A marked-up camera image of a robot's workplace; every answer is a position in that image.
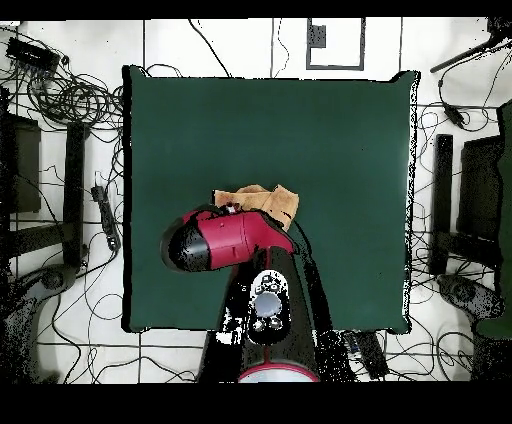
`black device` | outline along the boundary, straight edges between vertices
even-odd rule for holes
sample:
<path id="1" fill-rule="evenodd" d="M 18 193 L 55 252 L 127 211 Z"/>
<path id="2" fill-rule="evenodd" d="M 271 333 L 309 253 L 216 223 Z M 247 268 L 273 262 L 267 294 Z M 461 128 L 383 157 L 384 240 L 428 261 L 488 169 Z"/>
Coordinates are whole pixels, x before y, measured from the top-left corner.
<path id="1" fill-rule="evenodd" d="M 501 136 L 466 141 L 461 153 L 460 206 L 457 231 L 484 240 L 497 240 L 500 221 Z"/>
<path id="2" fill-rule="evenodd" d="M 16 143 L 13 151 L 13 172 L 32 184 L 39 184 L 39 147 L 41 128 L 37 121 L 9 113 Z M 10 213 L 37 212 L 41 197 L 25 179 L 15 178 L 11 187 Z"/>
<path id="3" fill-rule="evenodd" d="M 92 198 L 98 203 L 101 214 L 101 225 L 103 232 L 107 237 L 108 248 L 112 252 L 117 252 L 121 248 L 121 239 L 117 232 L 116 222 L 112 209 L 110 208 L 110 202 L 108 201 L 107 193 L 102 186 L 94 186 L 91 188 Z"/>
<path id="4" fill-rule="evenodd" d="M 502 262 L 497 241 L 502 136 L 466 142 L 462 151 L 457 232 L 450 231 L 453 136 L 438 134 L 434 144 L 431 237 L 428 272 L 446 273 L 449 253 L 496 269 Z"/>
<path id="5" fill-rule="evenodd" d="M 37 322 L 41 309 L 49 298 L 74 284 L 87 253 L 82 240 L 82 187 L 89 130 L 79 122 L 67 127 L 64 222 L 10 231 L 16 141 L 14 124 L 7 113 L 8 98 L 9 91 L 0 87 L 0 382 L 31 384 L 48 382 L 41 375 L 37 359 Z M 61 243 L 63 264 L 10 281 L 10 258 Z"/>
<path id="6" fill-rule="evenodd" d="M 60 57 L 49 49 L 9 38 L 5 55 L 18 62 L 26 72 L 41 78 L 50 78 L 57 71 Z"/>

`green table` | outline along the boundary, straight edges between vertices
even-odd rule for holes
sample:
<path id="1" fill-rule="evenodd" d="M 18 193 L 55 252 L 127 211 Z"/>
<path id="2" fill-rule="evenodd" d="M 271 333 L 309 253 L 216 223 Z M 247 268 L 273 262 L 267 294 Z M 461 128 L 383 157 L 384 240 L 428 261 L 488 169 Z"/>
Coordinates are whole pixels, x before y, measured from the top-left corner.
<path id="1" fill-rule="evenodd" d="M 334 328 L 408 331 L 406 199 L 418 73 L 371 82 L 149 78 L 128 70 L 130 330 L 216 329 L 230 269 L 173 273 L 160 260 L 161 235 L 211 201 L 214 189 L 281 184 L 300 196 L 296 219 Z M 300 240 L 293 225 L 290 235 Z"/>

